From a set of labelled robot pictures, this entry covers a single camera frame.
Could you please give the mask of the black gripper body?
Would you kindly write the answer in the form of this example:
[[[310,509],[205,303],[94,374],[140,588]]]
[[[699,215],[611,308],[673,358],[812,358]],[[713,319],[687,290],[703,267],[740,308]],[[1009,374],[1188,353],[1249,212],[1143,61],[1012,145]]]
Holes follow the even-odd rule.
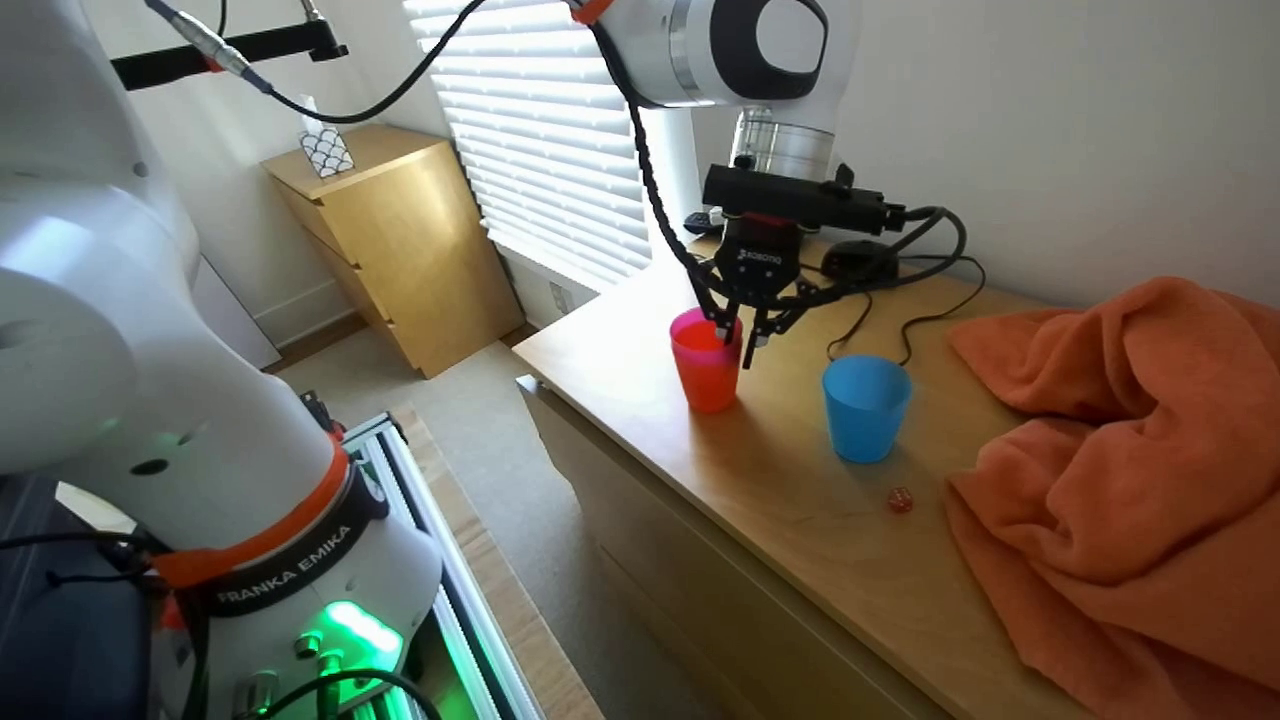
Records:
[[[713,238],[716,250],[695,267],[695,287],[721,322],[740,308],[762,322],[795,322],[821,303],[821,290],[800,279],[800,223],[732,215],[713,226]]]

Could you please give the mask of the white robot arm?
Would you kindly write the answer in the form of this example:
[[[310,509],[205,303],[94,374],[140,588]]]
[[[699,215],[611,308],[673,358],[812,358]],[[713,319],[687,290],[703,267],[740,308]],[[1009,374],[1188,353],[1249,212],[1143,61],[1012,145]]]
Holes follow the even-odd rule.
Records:
[[[191,299],[196,237],[80,0],[0,0],[0,463],[140,521],[146,576],[199,606],[191,705],[295,677],[359,606],[407,640],[442,547]]]

